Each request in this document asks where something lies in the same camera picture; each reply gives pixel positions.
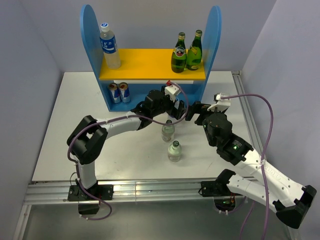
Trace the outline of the green Perrier lemon bottle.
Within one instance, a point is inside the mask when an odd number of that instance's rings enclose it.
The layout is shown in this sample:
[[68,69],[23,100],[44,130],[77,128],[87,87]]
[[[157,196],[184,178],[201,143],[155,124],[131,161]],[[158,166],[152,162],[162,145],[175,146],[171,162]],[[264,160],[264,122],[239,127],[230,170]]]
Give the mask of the green Perrier lemon bottle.
[[200,67],[202,61],[202,37],[203,32],[200,29],[195,31],[195,37],[187,52],[186,68],[190,71],[195,71]]

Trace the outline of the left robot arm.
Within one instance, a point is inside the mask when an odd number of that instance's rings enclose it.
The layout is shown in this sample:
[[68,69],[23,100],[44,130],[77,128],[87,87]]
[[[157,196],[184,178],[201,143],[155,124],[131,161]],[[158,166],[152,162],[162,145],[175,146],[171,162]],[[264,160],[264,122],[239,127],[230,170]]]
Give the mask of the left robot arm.
[[188,107],[183,101],[175,108],[176,97],[184,91],[175,84],[163,86],[161,90],[151,90],[145,100],[136,105],[124,116],[97,120],[91,115],[85,116],[67,139],[67,158],[75,164],[79,194],[91,200],[98,193],[95,174],[95,160],[100,155],[107,139],[129,131],[138,131],[151,123],[165,126],[166,123],[154,120],[167,113],[181,122],[187,115]]

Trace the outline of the green Perrier bottle red label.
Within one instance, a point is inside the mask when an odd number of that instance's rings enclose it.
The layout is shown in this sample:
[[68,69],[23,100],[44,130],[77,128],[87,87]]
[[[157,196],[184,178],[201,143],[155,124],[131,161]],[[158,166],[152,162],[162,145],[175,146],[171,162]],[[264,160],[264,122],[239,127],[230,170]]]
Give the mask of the green Perrier bottle red label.
[[178,41],[171,55],[171,70],[174,73],[182,73],[186,66],[187,52],[185,46],[185,33],[178,34]]

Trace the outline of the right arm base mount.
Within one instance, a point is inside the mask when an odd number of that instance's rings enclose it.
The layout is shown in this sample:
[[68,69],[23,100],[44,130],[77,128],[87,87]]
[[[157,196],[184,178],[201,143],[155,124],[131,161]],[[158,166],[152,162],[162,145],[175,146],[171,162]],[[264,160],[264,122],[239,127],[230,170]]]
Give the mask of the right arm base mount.
[[237,202],[236,196],[241,195],[231,192],[226,185],[223,185],[217,180],[202,181],[198,194],[203,198],[212,198],[214,210],[226,216],[235,213],[247,200],[246,197],[243,197],[240,199],[240,202]]

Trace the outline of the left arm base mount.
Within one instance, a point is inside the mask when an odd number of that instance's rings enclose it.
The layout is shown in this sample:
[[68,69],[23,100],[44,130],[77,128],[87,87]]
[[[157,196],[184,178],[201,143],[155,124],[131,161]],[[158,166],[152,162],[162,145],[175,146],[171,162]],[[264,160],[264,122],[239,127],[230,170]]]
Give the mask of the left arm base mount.
[[101,202],[110,201],[113,198],[114,186],[112,184],[95,184],[85,193],[79,184],[71,185],[68,191],[68,202],[78,202],[78,213],[84,217],[96,215],[100,210]]

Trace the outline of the Pocari Sweat bottle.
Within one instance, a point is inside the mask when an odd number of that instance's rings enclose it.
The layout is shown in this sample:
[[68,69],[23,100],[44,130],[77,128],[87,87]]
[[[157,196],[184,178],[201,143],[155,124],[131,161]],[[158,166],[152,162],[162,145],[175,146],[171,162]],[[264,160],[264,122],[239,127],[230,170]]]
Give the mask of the Pocari Sweat bottle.
[[[179,108],[179,103],[180,103],[180,99],[178,98],[178,97],[176,97],[175,98],[175,103],[174,103],[174,107],[176,108],[176,109],[178,109]],[[176,119],[172,116],[172,115],[167,115],[167,120],[171,120],[172,122],[175,122],[176,121]]]
[[114,32],[107,22],[100,24],[100,44],[109,69],[118,69],[121,66],[120,54]]

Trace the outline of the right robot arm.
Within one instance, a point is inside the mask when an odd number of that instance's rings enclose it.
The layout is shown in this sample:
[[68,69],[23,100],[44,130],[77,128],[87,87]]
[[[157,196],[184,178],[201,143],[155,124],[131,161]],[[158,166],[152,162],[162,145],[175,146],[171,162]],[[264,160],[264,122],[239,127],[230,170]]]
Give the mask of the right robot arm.
[[316,189],[301,185],[261,158],[253,146],[233,133],[233,125],[225,111],[217,105],[195,101],[187,111],[186,120],[197,114],[195,124],[202,126],[211,147],[237,170],[254,178],[247,180],[230,169],[224,169],[216,180],[201,182],[203,197],[227,196],[234,193],[266,205],[290,228],[298,229],[310,209]]

